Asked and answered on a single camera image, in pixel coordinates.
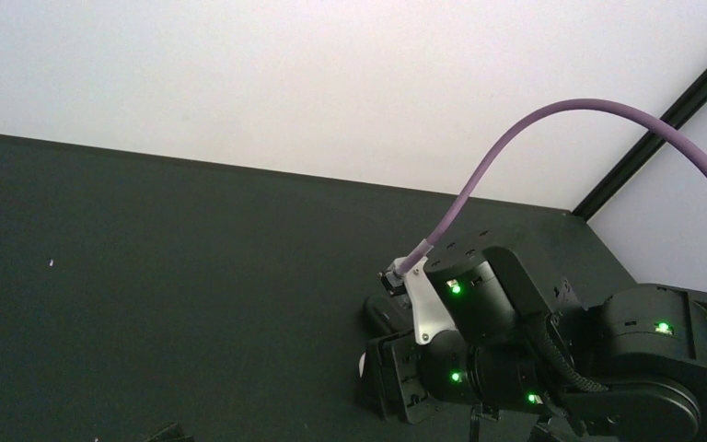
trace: black frame bar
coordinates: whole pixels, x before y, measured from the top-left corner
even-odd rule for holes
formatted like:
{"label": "black frame bar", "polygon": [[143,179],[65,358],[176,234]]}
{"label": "black frame bar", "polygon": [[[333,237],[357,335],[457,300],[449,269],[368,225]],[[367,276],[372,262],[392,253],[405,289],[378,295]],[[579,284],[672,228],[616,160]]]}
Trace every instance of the black frame bar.
{"label": "black frame bar", "polygon": [[[660,119],[680,128],[707,101],[707,68],[679,97]],[[574,209],[574,215],[589,221],[625,183],[660,150],[665,140],[651,132],[644,135],[614,166],[606,178]]]}

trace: black table surface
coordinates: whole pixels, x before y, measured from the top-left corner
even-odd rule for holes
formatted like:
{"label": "black table surface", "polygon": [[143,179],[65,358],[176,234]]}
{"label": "black table surface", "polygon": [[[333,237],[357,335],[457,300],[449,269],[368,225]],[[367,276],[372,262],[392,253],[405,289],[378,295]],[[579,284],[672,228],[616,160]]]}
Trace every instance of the black table surface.
{"label": "black table surface", "polygon": [[[354,403],[376,273],[452,197],[0,136],[0,441],[467,440]],[[633,280],[579,218],[472,200],[452,235],[532,227],[590,303]],[[485,423],[526,440],[535,418]]]}

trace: white bracket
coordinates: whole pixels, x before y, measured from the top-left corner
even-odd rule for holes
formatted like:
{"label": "white bracket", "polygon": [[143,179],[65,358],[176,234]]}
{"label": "white bracket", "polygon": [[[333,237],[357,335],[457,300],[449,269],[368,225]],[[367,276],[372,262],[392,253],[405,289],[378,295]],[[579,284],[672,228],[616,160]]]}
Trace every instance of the white bracket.
{"label": "white bracket", "polygon": [[[394,260],[389,269],[396,268],[404,260],[405,258]],[[426,261],[426,258],[422,258],[402,277],[413,305],[413,332],[419,345],[427,345],[439,332],[457,329],[446,306],[424,273]]]}

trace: robotic arm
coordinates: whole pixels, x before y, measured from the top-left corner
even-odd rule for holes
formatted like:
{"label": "robotic arm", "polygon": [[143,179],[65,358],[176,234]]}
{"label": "robotic arm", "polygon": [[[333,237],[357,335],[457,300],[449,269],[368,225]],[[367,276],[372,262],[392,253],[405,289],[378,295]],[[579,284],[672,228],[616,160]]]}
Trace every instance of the robotic arm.
{"label": "robotic arm", "polygon": [[471,440],[481,418],[518,411],[540,416],[534,435],[561,417],[578,436],[707,441],[707,293],[637,285],[584,308],[521,227],[474,232],[404,285],[382,281],[411,301],[407,320],[387,297],[365,303],[390,332],[363,373],[384,417],[417,423],[458,403],[473,407]]}

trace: white wall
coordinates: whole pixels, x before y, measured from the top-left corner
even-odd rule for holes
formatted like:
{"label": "white wall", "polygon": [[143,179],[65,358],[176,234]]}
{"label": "white wall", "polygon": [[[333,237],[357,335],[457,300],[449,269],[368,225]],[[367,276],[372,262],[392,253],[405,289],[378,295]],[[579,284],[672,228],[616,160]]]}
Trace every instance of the white wall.
{"label": "white wall", "polygon": [[[0,0],[0,134],[457,192],[529,111],[706,66],[697,0]],[[573,208],[642,133],[553,117],[477,194]]]}
{"label": "white wall", "polygon": [[[707,103],[681,132],[707,153]],[[707,180],[670,145],[590,224],[637,281],[707,291]]]}

